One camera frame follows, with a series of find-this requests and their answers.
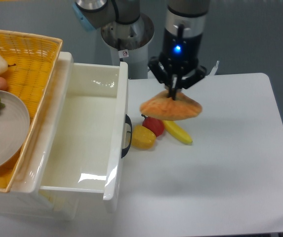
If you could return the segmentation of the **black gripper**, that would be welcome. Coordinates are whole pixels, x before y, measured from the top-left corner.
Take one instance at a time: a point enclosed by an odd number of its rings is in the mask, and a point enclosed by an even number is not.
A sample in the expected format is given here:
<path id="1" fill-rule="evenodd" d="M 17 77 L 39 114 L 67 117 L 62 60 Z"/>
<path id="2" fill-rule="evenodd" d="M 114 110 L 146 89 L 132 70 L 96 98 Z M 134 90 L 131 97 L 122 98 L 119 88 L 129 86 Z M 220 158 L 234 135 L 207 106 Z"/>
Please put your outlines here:
<path id="1" fill-rule="evenodd" d="M 201 67 L 198 75 L 190 76 L 185 82 L 181 81 L 183 76 L 199 67 L 198 52 L 201 40 L 202 33 L 186 37 L 183 32 L 179 38 L 177 34 L 164 30 L 162 51 L 158 57 L 149 59 L 148 67 L 159 83 L 168 88 L 168 98 L 176 100 L 180 89 L 191 87 L 206 74 L 206 68 Z"/>

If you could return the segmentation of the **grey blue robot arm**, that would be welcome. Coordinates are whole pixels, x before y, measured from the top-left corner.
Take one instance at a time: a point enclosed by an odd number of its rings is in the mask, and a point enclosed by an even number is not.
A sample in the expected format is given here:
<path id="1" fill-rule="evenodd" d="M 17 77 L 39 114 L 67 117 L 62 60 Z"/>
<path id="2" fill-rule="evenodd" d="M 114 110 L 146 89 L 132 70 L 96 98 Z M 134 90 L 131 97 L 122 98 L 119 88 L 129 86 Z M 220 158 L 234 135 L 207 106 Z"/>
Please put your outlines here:
<path id="1" fill-rule="evenodd" d="M 138 0 L 76 0 L 73 10 L 87 31 L 100 29 L 109 48 L 116 50 L 113 62 L 124 61 L 136 72 L 149 68 L 168 96 L 176 99 L 206 75 L 199 65 L 198 51 L 203 36 L 208 0 L 170 0 L 167 3 L 162 50 L 158 57 L 147 58 L 145 49 L 154 36 L 154 24 L 140 10 Z"/>

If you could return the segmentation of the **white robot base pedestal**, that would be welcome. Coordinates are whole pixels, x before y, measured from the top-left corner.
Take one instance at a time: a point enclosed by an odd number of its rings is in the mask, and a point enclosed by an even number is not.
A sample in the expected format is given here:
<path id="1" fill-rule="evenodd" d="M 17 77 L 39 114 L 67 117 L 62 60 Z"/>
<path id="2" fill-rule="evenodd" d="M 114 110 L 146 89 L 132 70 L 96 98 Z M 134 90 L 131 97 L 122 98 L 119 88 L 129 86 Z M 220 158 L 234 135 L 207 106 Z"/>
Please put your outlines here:
<path id="1" fill-rule="evenodd" d="M 113 65 L 126 62 L 129 79 L 148 77 L 148 46 L 153 36 L 154 24 L 143 13 L 132 24 L 112 22 L 101 29 L 101 37 L 110 50 Z"/>

